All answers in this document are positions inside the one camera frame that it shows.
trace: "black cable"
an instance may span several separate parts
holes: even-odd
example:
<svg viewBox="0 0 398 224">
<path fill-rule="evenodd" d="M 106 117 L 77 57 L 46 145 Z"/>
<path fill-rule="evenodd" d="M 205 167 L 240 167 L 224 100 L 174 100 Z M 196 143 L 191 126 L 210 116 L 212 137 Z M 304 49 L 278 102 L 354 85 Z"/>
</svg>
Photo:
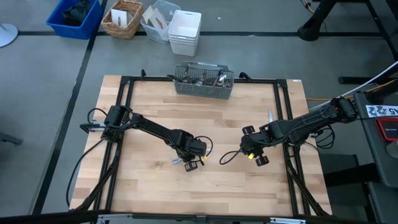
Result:
<svg viewBox="0 0 398 224">
<path fill-rule="evenodd" d="M 207 139 L 209 139 L 209 141 L 210 141 L 210 143 L 211 143 L 210 150 L 209 150 L 209 152 L 206 154 L 206 157 L 208 157 L 208 156 L 210 155 L 210 153 L 213 151 L 213 141 L 212 141 L 209 137 L 207 137 L 207 136 L 197 136 L 197 137 L 195 137 L 195 140 L 197 140 L 197 139 L 199 139 L 199 138 L 207 138 Z M 201 159 L 200 156 L 199 156 L 199 159 L 198 159 L 197 161 L 191 161 L 191 162 L 202 162 L 202 163 L 203 163 L 203 161 L 202 161 L 202 159 Z"/>
<path fill-rule="evenodd" d="M 231 162 L 240 152 L 242 152 L 242 147 L 238 151 L 229 151 L 229 152 L 227 152 L 226 154 L 221 156 L 220 161 L 219 161 L 220 165 L 225 165 L 225 164 Z M 226 155 L 228 155 L 228 154 L 231 154 L 231 153 L 235 153 L 235 154 L 231 158 L 229 158 L 227 161 L 223 162 L 224 157 Z"/>
<path fill-rule="evenodd" d="M 378 116 L 378 117 L 372 117 L 372 118 L 356 118 L 356 121 L 364 121 L 367 119 L 378 119 L 378 118 L 398 118 L 398 116 Z"/>
<path fill-rule="evenodd" d="M 72 179 L 73 179 L 73 176 L 75 175 L 75 172 L 76 172 L 77 167 L 79 166 L 81 160 L 82 160 L 89 152 L 91 152 L 95 147 L 97 147 L 102 141 L 104 141 L 104 140 L 103 140 L 103 139 L 99 140 L 94 146 L 92 146 L 91 148 L 89 148 L 89 149 L 79 158 L 79 160 L 77 161 L 77 163 L 76 163 L 76 165 L 75 165 L 75 168 L 73 168 L 73 172 L 72 172 L 72 175 L 70 176 L 69 183 L 68 183 L 68 187 L 67 187 L 67 193 L 65 194 L 65 199 L 67 200 L 67 205 L 68 205 L 68 207 L 70 207 L 70 203 L 69 203 L 69 190 L 70 190 L 70 185 L 72 184 Z"/>
<path fill-rule="evenodd" d="M 323 21 L 323 25 L 325 25 L 325 32 L 328 32 L 328 28 L 326 28 L 326 22 Z"/>
<path fill-rule="evenodd" d="M 92 123 L 92 122 L 90 121 L 90 114 L 91 114 L 94 110 L 98 110 L 98 111 L 102 112 L 103 114 L 105 114 L 105 116 L 108 115 L 108 114 L 106 114 L 106 112 L 103 111 L 102 109 L 93 108 L 93 109 L 91 109 L 91 110 L 87 113 L 87 122 L 89 122 L 90 124 Z"/>
<path fill-rule="evenodd" d="M 309 143 L 307 141 L 304 141 L 304 143 L 305 144 L 309 144 L 310 146 L 312 146 L 314 149 L 316 149 L 319 152 L 318 148 L 316 146 L 314 146 L 313 144 L 311 144 L 311 143 Z"/>
<path fill-rule="evenodd" d="M 335 136 L 334 132 L 333 132 L 333 134 L 331 136 L 332 136 L 332 139 L 331 139 L 331 141 L 329 143 L 326 143 L 326 144 L 323 144 L 323 145 L 319 145 L 317 143 L 317 146 L 319 148 L 321 148 L 321 149 L 331 149 L 333 147 L 333 145 L 335 144 L 335 139 L 336 139 L 336 136 Z"/>
<path fill-rule="evenodd" d="M 317 144 L 320 143 L 320 142 L 323 142 L 326 139 L 328 139 L 328 137 L 332 136 L 332 134 L 334 133 L 333 129 L 331 128 L 331 126 L 329 124 L 328 124 L 327 128 L 321 129 L 321 131 L 326 131 L 326 130 L 330 130 L 331 131 L 330 134 L 328 136 L 324 137 L 323 139 L 317 141 Z"/>
</svg>

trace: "wire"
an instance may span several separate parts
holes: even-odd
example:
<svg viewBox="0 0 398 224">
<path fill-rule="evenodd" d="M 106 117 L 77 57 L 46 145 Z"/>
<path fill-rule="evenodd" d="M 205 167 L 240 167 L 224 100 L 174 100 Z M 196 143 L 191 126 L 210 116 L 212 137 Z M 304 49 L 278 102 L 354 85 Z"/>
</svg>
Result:
<svg viewBox="0 0 398 224">
<path fill-rule="evenodd" d="M 103 111 L 102 109 L 93 108 L 93 109 L 91 109 L 91 110 L 87 113 L 87 122 L 89 122 L 90 124 L 92 123 L 92 122 L 90 121 L 90 114 L 91 114 L 94 110 L 98 110 L 98 111 L 102 112 L 103 114 L 105 114 L 105 116 L 108 115 L 108 114 L 106 114 L 106 112 Z"/>
<path fill-rule="evenodd" d="M 356 121 L 364 121 L 368 119 L 379 119 L 379 118 L 398 118 L 398 116 L 377 116 L 377 117 L 372 117 L 372 118 L 356 118 Z"/>
<path fill-rule="evenodd" d="M 120 106 L 120 107 L 125 108 L 129 112 L 129 114 L 127 115 L 127 117 L 123 118 L 123 122 L 120 126 L 108 124 L 108 125 L 106 125 L 107 127 L 114 128 L 115 131 L 125 131 L 125 130 L 129 129 L 132 125 L 140 123 L 139 121 L 137 121 L 137 122 L 131 121 L 131 118 L 129 117 L 129 115 L 131 114 L 134 116 L 134 113 L 132 112 L 131 108 L 129 108 L 128 106 Z"/>
<path fill-rule="evenodd" d="M 335 144 L 336 134 L 335 134 L 335 131 L 333 130 L 333 128 L 331 128 L 331 126 L 329 124 L 328 124 L 327 128 L 321 129 L 321 131 L 325 131 L 325 130 L 330 130 L 331 132 L 328 136 L 317 141 L 317 146 L 321 149 L 331 149 L 333 147 L 333 145 Z M 330 136 L 331 136 L 331 141 L 329 143 L 319 145 L 319 143 L 327 140 Z"/>
<path fill-rule="evenodd" d="M 318 148 L 316 146 L 314 146 L 313 144 L 311 144 L 311 143 L 309 143 L 307 141 L 304 141 L 304 143 L 312 146 L 314 149 L 316 149 L 319 152 Z"/>
<path fill-rule="evenodd" d="M 304 0 L 305 3 L 303 2 L 303 0 L 300 0 L 300 1 L 301 1 L 301 3 L 303 4 L 303 6 L 304 6 L 304 8 L 305 8 L 306 10 L 310 11 L 312 14 L 315 13 L 315 11 L 311 8 L 311 3 L 310 3 L 310 2 L 308 2 L 307 0 Z M 328 28 L 326 27 L 326 22 L 325 22 L 325 20 L 323 20 L 322 23 L 323 23 L 323 25 L 325 25 L 325 32 L 328 32 Z"/>
<path fill-rule="evenodd" d="M 207 139 L 209 139 L 209 141 L 211 143 L 210 151 L 206 155 L 206 157 L 208 157 L 210 155 L 210 153 L 213 151 L 213 141 L 207 136 L 197 136 L 197 137 L 195 137 L 195 140 L 197 140 L 199 138 L 207 138 Z"/>
<path fill-rule="evenodd" d="M 356 87 L 356 88 L 354 88 L 354 89 L 352 89 L 352 90 L 350 90 L 350 91 L 348 91 L 348 92 L 346 92 L 346 93 L 344 93 L 344 94 L 342 94 L 342 95 L 340 95 L 340 96 L 346 96 L 346 95 L 348 95 L 348 94 L 350 94 L 350 93 L 356 92 L 357 90 L 359 90 L 360 88 L 366 86 L 367 84 L 372 83 L 372 82 L 373 82 L 374 80 L 376 80 L 377 78 L 379 78 L 379 77 L 385 75 L 386 72 L 390 71 L 390 70 L 391 70 L 394 66 L 396 66 L 397 64 L 398 64 L 398 62 L 394 62 L 392 65 L 390 65 L 390 66 L 389 66 L 388 68 L 386 68 L 384 71 L 382 71 L 381 73 L 379 73 L 378 75 L 376 75 L 375 77 L 373 77 L 372 79 L 370 79 L 369 81 L 367 81 L 366 83 L 363 83 L 362 85 L 360 85 L 360 86 L 358 86 L 358 87 Z M 324 102 L 324 103 L 321 103 L 321 104 L 319 104 L 319 105 L 317 105 L 317 106 L 314 106 L 313 108 L 310 108 L 310 111 L 315 111 L 316 109 L 318 109 L 318 108 L 324 106 L 324 105 L 327 104 L 327 103 L 328 103 L 328 102 Z"/>
<path fill-rule="evenodd" d="M 240 152 L 242 152 L 242 148 L 243 148 L 243 146 L 238 151 L 229 151 L 226 154 L 224 154 L 223 156 L 221 156 L 220 161 L 219 161 L 220 165 L 225 165 L 225 164 L 231 162 Z M 229 158 L 227 161 L 223 162 L 224 157 L 231 153 L 235 153 L 235 154 L 231 158 Z"/>
<path fill-rule="evenodd" d="M 385 84 L 383 84 L 383 85 L 379 85 L 379 86 L 377 86 L 377 87 L 374 87 L 374 88 L 372 88 L 372 89 L 370 89 L 370 90 L 366 90 L 366 91 L 364 91 L 364 92 L 365 92 L 365 93 L 369 93 L 370 91 L 378 90 L 378 89 L 380 89 L 380 88 L 382 88 L 382 87 L 384 87 L 384 86 L 386 86 L 386 85 L 392 83 L 392 82 L 395 81 L 395 80 L 396 80 L 396 79 L 391 80 L 391 81 L 389 81 L 389 82 L 387 82 L 387 83 L 385 83 Z M 346 98 L 346 99 L 352 98 L 352 97 L 354 97 L 354 96 L 353 96 L 353 95 L 344 96 L 344 98 Z M 310 100 L 310 101 L 328 101 L 328 100 L 331 100 L 331 98 L 306 98 L 306 100 Z"/>
<path fill-rule="evenodd" d="M 79 160 L 77 161 L 77 163 L 76 163 L 76 165 L 75 165 L 75 168 L 73 168 L 73 172 L 72 172 L 72 175 L 70 176 L 69 183 L 68 183 L 68 187 L 67 187 L 67 193 L 65 194 L 65 199 L 66 199 L 66 201 L 67 201 L 68 207 L 70 207 L 70 202 L 69 202 L 69 190 L 70 190 L 70 185 L 72 184 L 72 179 L 73 179 L 73 176 L 75 175 L 75 172 L 76 172 L 77 167 L 79 166 L 81 160 L 82 160 L 89 152 L 91 152 L 95 147 L 97 147 L 99 144 L 101 144 L 101 142 L 103 142 L 103 141 L 104 141 L 104 140 L 101 139 L 101 140 L 99 140 L 94 146 L 92 146 L 91 148 L 89 148 L 89 149 L 79 158 Z"/>
</svg>

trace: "black metal frame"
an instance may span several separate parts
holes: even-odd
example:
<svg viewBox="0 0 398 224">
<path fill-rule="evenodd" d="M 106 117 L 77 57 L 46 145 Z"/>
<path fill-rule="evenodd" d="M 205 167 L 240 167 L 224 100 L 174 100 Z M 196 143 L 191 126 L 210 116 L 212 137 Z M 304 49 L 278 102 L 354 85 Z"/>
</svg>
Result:
<svg viewBox="0 0 398 224">
<path fill-rule="evenodd" d="M 145 73 L 144 70 L 141 70 L 141 76 L 139 77 L 122 77 L 121 79 L 121 84 L 119 86 L 119 92 L 118 92 L 118 98 L 116 100 L 116 104 L 120 104 L 121 102 L 121 98 L 123 95 L 123 89 L 125 87 L 125 84 L 127 83 L 127 81 L 129 81 L 129 90 L 127 93 L 127 100 L 126 100 L 126 106 L 130 105 L 131 99 L 132 99 L 132 89 L 134 88 L 134 82 L 135 81 L 153 81 L 153 82 L 171 82 L 171 79 L 167 78 L 167 77 L 148 77 Z M 280 102 L 280 95 L 279 95 L 279 87 L 282 87 L 283 93 L 284 93 L 284 100 L 285 100 L 285 104 L 286 104 L 286 110 L 287 110 L 287 114 L 288 114 L 288 119 L 292 119 L 292 108 L 290 105 L 290 98 L 289 98 L 289 92 L 287 89 L 287 82 L 286 80 L 272 80 L 272 79 L 252 79 L 249 78 L 248 76 L 246 77 L 241 77 L 241 78 L 235 78 L 234 79 L 235 83 L 263 83 L 263 84 L 271 84 L 274 87 L 274 95 L 275 95 L 275 103 L 276 103 L 276 107 L 277 107 L 277 114 L 278 114 L 278 119 L 283 119 L 283 114 L 282 114 L 282 105 Z M 118 143 L 118 148 L 116 149 L 116 152 L 121 151 L 122 148 L 122 143 L 123 140 L 121 142 Z M 110 156 L 110 151 L 112 148 L 112 144 L 108 143 L 107 147 L 106 147 L 106 152 L 104 155 L 104 161 L 103 161 L 103 165 L 101 168 L 101 176 L 103 176 L 103 174 L 106 171 L 106 167 L 108 166 L 109 163 L 109 156 Z M 283 145 L 283 149 L 284 149 L 284 159 L 290 160 L 290 154 L 289 154 L 289 145 L 288 144 L 284 144 Z M 302 164 L 301 164 L 301 160 L 300 160 L 300 154 L 299 154 L 299 147 L 294 147 L 294 158 L 295 158 L 295 163 L 296 163 L 296 167 L 297 167 L 297 171 L 298 171 L 298 175 L 299 177 L 304 181 L 304 174 L 303 174 L 303 169 L 302 169 Z M 296 194 L 295 194 L 295 189 L 294 189 L 294 182 L 292 177 L 290 176 L 290 174 L 287 171 L 287 166 L 286 166 L 286 174 L 287 174 L 287 180 L 288 180 L 288 185 L 289 185 L 289 193 L 290 193 L 290 201 L 292 204 L 292 212 L 294 215 L 298 215 L 299 214 L 299 209 L 298 209 L 298 205 L 297 205 L 297 199 L 296 199 Z M 109 183 L 109 190 L 108 190 L 108 196 L 106 198 L 106 205 L 105 205 L 105 209 L 106 210 L 110 210 L 111 209 L 111 202 L 113 199 L 113 192 L 114 192 L 114 187 L 116 184 L 116 175 L 117 175 L 117 170 L 115 171 L 115 173 L 112 175 L 111 178 L 111 182 Z M 97 196 L 97 199 L 95 200 L 95 206 L 94 209 L 99 209 L 100 207 L 100 200 L 101 200 L 101 195 Z M 309 209 L 309 205 L 308 202 L 304 199 L 304 197 L 302 197 L 303 200 L 303 204 L 304 204 L 304 212 L 306 215 L 310 215 L 310 209 Z M 152 214 L 145 214 L 145 215 L 141 215 L 144 216 L 145 218 L 147 218 L 146 216 L 152 216 Z M 159 214 L 156 215 L 157 218 L 159 217 L 163 217 L 166 219 L 184 219 L 186 220 L 186 218 L 190 217 L 189 220 L 192 220 L 192 217 L 197 217 L 197 215 L 177 215 L 175 216 L 174 214 Z M 264 222 L 264 217 L 261 217 L 260 219 L 257 220 L 252 220 L 250 217 L 245 217 L 247 218 L 247 220 L 250 221 L 259 221 L 259 222 Z"/>
<path fill-rule="evenodd" d="M 127 98 L 126 98 L 126 106 L 130 105 L 132 99 L 132 90 L 134 87 L 135 81 L 153 81 L 153 82 L 171 82 L 171 79 L 167 77 L 147 77 L 145 71 L 141 71 L 140 77 L 125 77 L 121 78 L 121 83 L 119 86 L 118 97 L 116 100 L 116 104 L 119 105 L 121 103 L 121 98 L 123 97 L 124 89 L 127 83 L 129 83 L 129 88 L 127 91 Z M 289 92 L 287 88 L 286 80 L 273 80 L 273 79 L 252 79 L 247 75 L 243 75 L 239 78 L 234 79 L 235 83 L 263 83 L 263 84 L 271 84 L 274 87 L 274 95 L 275 95 L 275 103 L 277 107 L 277 114 L 278 119 L 283 119 L 282 113 L 282 104 L 280 101 L 280 94 L 279 90 L 280 87 L 282 88 L 284 94 L 284 100 L 287 110 L 288 119 L 292 119 L 292 107 L 290 105 L 290 98 Z M 117 148 L 115 152 L 115 157 L 120 159 L 123 138 L 120 142 L 117 142 Z M 108 170 L 107 166 L 109 164 L 109 158 L 112 150 L 112 144 L 108 143 L 106 146 L 106 152 L 104 154 L 103 165 L 101 168 L 101 177 L 104 177 L 104 174 Z M 302 164 L 300 160 L 299 154 L 299 147 L 294 147 L 294 158 L 297 167 L 298 177 L 302 182 L 304 182 L 304 175 L 302 170 Z M 288 218 L 288 219 L 299 219 L 299 220 L 306 220 L 311 223 L 367 223 L 361 221 L 352 221 L 352 220 L 343 220 L 340 218 L 336 218 L 334 216 L 322 216 L 316 217 L 311 216 L 310 209 L 308 206 L 308 202 L 303 196 L 302 193 L 302 200 L 303 200 L 303 207 L 305 214 L 299 214 L 297 199 L 295 194 L 293 176 L 291 172 L 289 172 L 288 163 L 291 166 L 290 154 L 289 154 L 289 145 L 283 144 L 283 151 L 284 151 L 284 159 L 286 164 L 286 174 L 289 186 L 289 193 L 290 193 L 290 201 L 292 204 L 292 217 L 277 217 L 277 218 Z M 116 184 L 116 176 L 117 176 L 118 169 L 116 168 L 111 175 L 111 180 L 109 183 L 108 194 L 106 197 L 106 205 L 104 210 L 100 210 L 100 200 L 101 194 L 98 194 L 97 197 L 94 199 L 94 207 L 93 210 L 87 211 L 87 206 L 84 206 L 83 210 L 70 210 L 69 212 L 64 213 L 52 213 L 52 214 L 41 214 L 41 215 L 25 215 L 19 217 L 6 217 L 0 218 L 1 223 L 82 223 L 82 222 L 91 222 L 95 223 L 98 215 L 107 215 L 107 214 L 127 214 L 130 218 L 141 218 L 141 219 L 163 219 L 163 220 L 187 220 L 187 221 L 194 221 L 200 223 L 206 223 L 210 221 L 231 221 L 231 222 L 270 222 L 275 221 L 275 217 L 259 217 L 259 216 L 233 216 L 233 215 L 177 215 L 177 214 L 158 214 L 158 213 L 125 213 L 125 212 L 111 212 L 111 202 L 113 199 L 113 192 L 114 187 Z"/>
</svg>

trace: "wicker basket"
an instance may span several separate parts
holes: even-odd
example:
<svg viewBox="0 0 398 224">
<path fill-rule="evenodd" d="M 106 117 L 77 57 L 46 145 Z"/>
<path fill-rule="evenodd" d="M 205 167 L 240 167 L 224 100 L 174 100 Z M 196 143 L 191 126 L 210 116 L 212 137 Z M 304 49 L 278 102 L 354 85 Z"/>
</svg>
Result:
<svg viewBox="0 0 398 224">
<path fill-rule="evenodd" d="M 111 9 L 126 11 L 133 16 L 126 28 L 119 27 L 112 23 Z M 121 39 L 131 39 L 137 32 L 139 21 L 141 20 L 142 13 L 144 13 L 142 3 L 132 0 L 118 0 L 111 9 L 101 21 L 102 27 L 104 27 L 104 30 L 111 36 Z"/>
</svg>

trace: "clear plastic container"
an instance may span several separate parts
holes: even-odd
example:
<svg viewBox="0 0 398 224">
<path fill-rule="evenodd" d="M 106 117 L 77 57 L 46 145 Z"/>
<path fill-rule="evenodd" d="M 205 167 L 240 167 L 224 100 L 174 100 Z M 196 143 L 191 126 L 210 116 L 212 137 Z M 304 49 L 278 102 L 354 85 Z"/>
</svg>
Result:
<svg viewBox="0 0 398 224">
<path fill-rule="evenodd" d="M 173 19 L 174 12 L 176 10 L 181 10 L 181 7 L 167 2 L 163 0 L 158 0 L 155 2 L 155 4 L 152 6 L 152 8 L 155 10 L 157 8 L 159 12 L 164 16 L 164 19 L 166 22 L 169 24 L 166 29 L 163 30 L 157 30 L 155 27 L 148 26 L 145 24 L 144 19 L 141 19 L 140 23 L 144 27 L 145 32 L 147 33 L 148 38 L 151 40 L 154 40 L 156 42 L 159 42 L 161 44 L 168 44 L 169 42 L 169 27 L 170 27 L 170 22 Z"/>
</svg>

